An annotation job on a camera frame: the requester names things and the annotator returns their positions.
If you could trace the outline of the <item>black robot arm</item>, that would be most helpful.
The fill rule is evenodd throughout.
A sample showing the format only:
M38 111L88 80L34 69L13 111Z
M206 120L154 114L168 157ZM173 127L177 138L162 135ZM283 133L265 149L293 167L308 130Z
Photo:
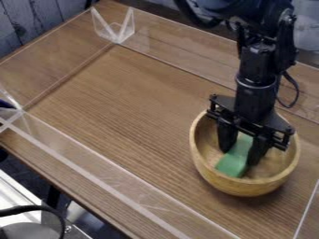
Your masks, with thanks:
M284 150L295 133L275 106L280 80L293 81L296 16L291 0L173 0L180 12L200 28L224 23L236 33L239 69L235 96L213 94L206 116L216 120L217 143L226 152L237 135L253 138L247 164L255 166L271 148Z

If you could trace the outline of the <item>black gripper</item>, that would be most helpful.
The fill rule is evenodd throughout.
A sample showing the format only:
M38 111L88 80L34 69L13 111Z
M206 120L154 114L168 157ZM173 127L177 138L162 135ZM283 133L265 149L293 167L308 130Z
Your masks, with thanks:
M271 148L285 151L295 130L273 109L277 78L265 84L235 77L235 97L212 94L206 116L216 121L217 144L222 153L235 145L237 134L244 133L253 143L247 164L256 166Z

